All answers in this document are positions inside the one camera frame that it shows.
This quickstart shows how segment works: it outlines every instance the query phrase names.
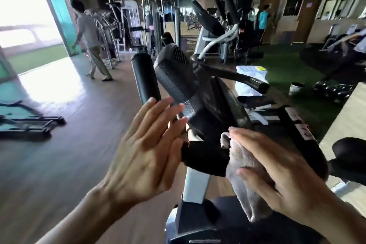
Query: hand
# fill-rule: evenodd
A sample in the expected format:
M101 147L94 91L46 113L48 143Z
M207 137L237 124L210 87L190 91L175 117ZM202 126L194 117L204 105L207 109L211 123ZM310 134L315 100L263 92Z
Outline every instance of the hand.
M229 131L233 139L263 164L275 182L273 188L253 170L240 168L237 171L273 210L314 228L326 209L338 202L302 156L287 151L259 132L242 128L230 128Z
M168 107L172 102L171 97L158 103L151 98L122 138L107 175L98 185L115 211L171 188L181 162L180 135L188 122L186 117L173 122L184 105Z

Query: shoe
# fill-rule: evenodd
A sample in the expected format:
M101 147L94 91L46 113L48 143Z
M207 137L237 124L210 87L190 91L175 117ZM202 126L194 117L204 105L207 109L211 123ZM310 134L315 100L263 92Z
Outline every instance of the shoe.
M102 79L102 81L103 81L103 82L105 82L105 81L113 81L113 78L105 77L105 78L103 78L103 79Z
M85 75L86 77L89 77L90 79L94 80L95 78L90 76L90 74Z

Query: yellow label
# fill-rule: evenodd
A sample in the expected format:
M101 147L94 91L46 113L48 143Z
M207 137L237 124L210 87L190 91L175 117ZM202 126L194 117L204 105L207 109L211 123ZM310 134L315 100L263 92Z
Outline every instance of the yellow label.
M264 67L261 66L256 66L256 69L259 71L266 71L266 69Z

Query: white rag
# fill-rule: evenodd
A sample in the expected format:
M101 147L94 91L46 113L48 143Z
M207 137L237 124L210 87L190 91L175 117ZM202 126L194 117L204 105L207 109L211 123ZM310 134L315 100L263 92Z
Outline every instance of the white rag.
M220 142L222 148L229 149L230 152L230 161L226 167L226 177L230 181L248 220L253 223L259 219L266 218L272 213L272 209L261 196L247 187L245 180L236 174L237 169L245 167L253 169L259 177L270 182L271 178L266 169L243 145L231 139L229 132L221 135Z

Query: blue t-shirt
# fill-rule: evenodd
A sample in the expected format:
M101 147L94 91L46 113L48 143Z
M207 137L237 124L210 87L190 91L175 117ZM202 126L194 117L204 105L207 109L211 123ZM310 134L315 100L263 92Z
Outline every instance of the blue t-shirt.
M267 28L268 15L269 13L267 11L263 11L259 14L259 29Z

